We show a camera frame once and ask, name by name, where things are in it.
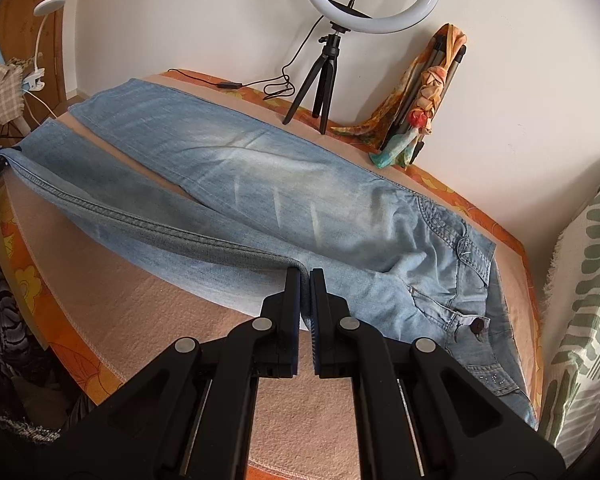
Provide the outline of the light blue denim jeans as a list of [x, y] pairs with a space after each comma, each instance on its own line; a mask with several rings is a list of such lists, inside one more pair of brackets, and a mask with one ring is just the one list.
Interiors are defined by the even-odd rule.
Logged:
[[456, 212], [259, 118], [132, 79], [1, 151], [100, 244], [201, 298], [256, 314], [288, 268], [386, 337], [426, 337], [528, 425], [535, 409], [495, 263]]

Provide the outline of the folded tripod with colourful scarf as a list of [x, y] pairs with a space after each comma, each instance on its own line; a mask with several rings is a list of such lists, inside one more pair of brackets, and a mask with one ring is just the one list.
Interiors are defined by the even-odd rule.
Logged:
[[411, 166], [463, 61], [466, 42], [459, 27], [443, 25], [369, 118], [357, 125], [333, 126], [332, 132], [370, 144], [370, 160], [379, 169]]

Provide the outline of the white green patterned pillow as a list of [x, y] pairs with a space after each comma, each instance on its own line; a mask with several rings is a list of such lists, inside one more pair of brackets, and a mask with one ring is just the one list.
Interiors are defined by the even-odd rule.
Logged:
[[570, 465], [600, 412], [600, 187], [560, 233], [544, 298], [539, 433]]

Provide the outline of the white clip desk lamp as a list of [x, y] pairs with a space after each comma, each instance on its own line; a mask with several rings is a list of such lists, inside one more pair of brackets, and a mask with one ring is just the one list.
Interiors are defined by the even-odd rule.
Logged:
[[24, 93], [39, 92], [44, 89], [45, 68], [40, 64], [41, 40], [42, 32], [44, 32], [45, 24], [48, 18], [59, 10], [62, 10], [66, 4], [66, 0], [42, 0], [33, 9], [33, 15], [41, 19], [36, 33], [33, 55], [33, 70], [23, 78], [22, 90]]

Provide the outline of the wooden door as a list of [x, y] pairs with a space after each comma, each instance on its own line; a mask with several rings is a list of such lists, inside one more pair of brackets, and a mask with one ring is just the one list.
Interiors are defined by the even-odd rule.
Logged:
[[[42, 0], [0, 0], [0, 48], [6, 60], [26, 60], [34, 55], [40, 18], [33, 15]], [[42, 122], [52, 110], [67, 101], [64, 59], [62, 58], [62, 21], [64, 12], [52, 14], [44, 27], [40, 64], [45, 68], [45, 87], [34, 96], [26, 96], [24, 118], [31, 127]]]

